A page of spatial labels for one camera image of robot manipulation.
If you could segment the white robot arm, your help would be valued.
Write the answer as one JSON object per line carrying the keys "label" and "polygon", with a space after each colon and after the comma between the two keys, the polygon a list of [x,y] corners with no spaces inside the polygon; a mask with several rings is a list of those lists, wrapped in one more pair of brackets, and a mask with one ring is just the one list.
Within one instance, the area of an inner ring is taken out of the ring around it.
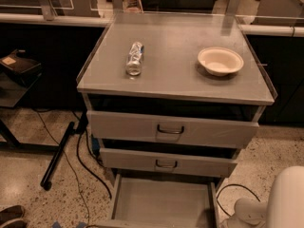
{"label": "white robot arm", "polygon": [[219,228],[304,228],[304,167],[281,171],[267,202],[241,198],[234,210]]}

